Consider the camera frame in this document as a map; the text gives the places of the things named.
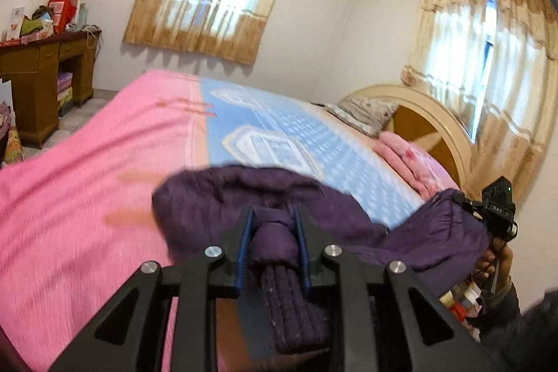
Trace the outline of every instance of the camera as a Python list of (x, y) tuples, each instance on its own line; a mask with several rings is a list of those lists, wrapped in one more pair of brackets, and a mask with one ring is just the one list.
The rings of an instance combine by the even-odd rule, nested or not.
[(482, 202), (469, 200), (463, 193), (456, 193), (454, 200), (467, 212), (476, 215), (494, 237), (501, 238), (506, 243), (517, 236), (515, 217), (515, 203), (512, 197), (512, 184), (500, 177), (482, 191)]

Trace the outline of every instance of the desk drawer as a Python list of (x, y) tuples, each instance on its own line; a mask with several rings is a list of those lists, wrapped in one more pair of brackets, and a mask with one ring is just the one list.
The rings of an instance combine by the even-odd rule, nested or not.
[(36, 73), (38, 48), (21, 51), (6, 51), (0, 55), (0, 73)]
[(38, 66), (39, 68), (48, 67), (51, 64), (58, 64), (58, 51), (60, 43), (53, 43), (51, 45), (41, 46), (38, 51)]
[(85, 40), (68, 41), (60, 44), (60, 60), (65, 61), (85, 51)]

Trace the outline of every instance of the red box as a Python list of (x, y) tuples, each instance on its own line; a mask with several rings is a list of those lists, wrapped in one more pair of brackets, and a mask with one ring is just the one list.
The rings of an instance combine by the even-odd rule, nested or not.
[(15, 46), (15, 45), (21, 45), (21, 38), (15, 38), (13, 40), (0, 41), (0, 48), (3, 48), (4, 46)]
[(71, 0), (50, 0), (48, 1), (48, 6), (54, 12), (52, 17), (54, 32), (57, 34), (64, 32), (66, 24), (68, 24), (75, 15), (76, 7), (72, 5)]

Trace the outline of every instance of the metal screw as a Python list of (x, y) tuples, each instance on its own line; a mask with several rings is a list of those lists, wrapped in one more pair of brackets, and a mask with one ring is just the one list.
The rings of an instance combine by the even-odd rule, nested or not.
[(324, 252), (330, 257), (339, 257), (343, 252), (343, 249), (341, 246), (329, 245), (325, 247)]
[(204, 251), (204, 254), (212, 259), (219, 257), (222, 253), (223, 250), (219, 246), (210, 246)]
[(145, 273), (145, 274), (151, 274), (157, 271), (157, 268), (159, 268), (159, 265), (157, 264), (157, 262), (154, 262), (152, 260), (149, 260), (147, 262), (144, 262), (141, 266), (141, 272)]
[(393, 271), (395, 274), (401, 274), (407, 269), (407, 265), (405, 265), (400, 260), (394, 260), (390, 263), (390, 270)]

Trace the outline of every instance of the sleeve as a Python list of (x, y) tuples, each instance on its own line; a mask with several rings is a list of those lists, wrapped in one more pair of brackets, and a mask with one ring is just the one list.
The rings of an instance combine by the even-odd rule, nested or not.
[(479, 313), (481, 343), (506, 372), (555, 370), (558, 363), (558, 291), (520, 316), (515, 287)]
[(495, 295), (482, 295), (483, 308), (477, 318), (468, 322), (481, 331), (481, 342), (494, 328), (506, 328), (510, 323), (520, 318), (520, 302), (517, 298), (515, 286), (510, 282)]

